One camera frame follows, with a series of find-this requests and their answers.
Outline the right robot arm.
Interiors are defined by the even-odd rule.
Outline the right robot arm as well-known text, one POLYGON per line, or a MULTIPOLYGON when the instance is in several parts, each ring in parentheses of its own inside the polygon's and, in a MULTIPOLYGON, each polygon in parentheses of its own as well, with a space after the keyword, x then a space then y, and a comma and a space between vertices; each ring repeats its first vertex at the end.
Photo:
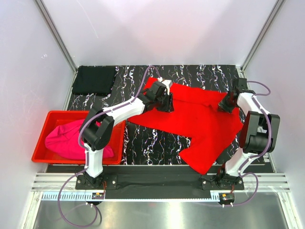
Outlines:
POLYGON ((233 157, 222 165, 214 179, 220 189, 234 187, 246 175, 244 170, 256 159, 275 148, 280 117, 267 111, 258 101, 257 94, 247 86, 247 79, 237 78, 233 88, 218 104, 218 109, 232 113, 235 108, 245 115, 239 136, 239 148, 233 157))

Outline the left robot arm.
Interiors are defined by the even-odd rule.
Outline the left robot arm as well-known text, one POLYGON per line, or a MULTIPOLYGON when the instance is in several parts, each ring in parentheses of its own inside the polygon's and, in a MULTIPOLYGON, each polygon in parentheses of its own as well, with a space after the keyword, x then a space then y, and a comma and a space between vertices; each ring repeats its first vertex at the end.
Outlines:
POLYGON ((85 152, 83 175, 91 188, 97 189, 103 183, 103 152, 110 141, 114 126, 154 108, 168 113, 174 111, 173 93, 170 92, 172 84, 171 80, 155 81, 150 88, 127 102, 105 110, 93 108, 89 111, 80 128, 78 143, 85 152))

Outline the red t shirt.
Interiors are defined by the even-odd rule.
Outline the red t shirt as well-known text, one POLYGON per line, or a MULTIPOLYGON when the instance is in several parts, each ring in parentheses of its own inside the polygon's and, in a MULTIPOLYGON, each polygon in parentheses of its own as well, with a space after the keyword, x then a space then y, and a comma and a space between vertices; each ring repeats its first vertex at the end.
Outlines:
POLYGON ((225 93, 173 83, 174 111, 156 109, 136 115, 129 122, 191 138, 190 147, 179 155, 192 169, 205 174, 242 129, 239 109, 218 110, 225 93))

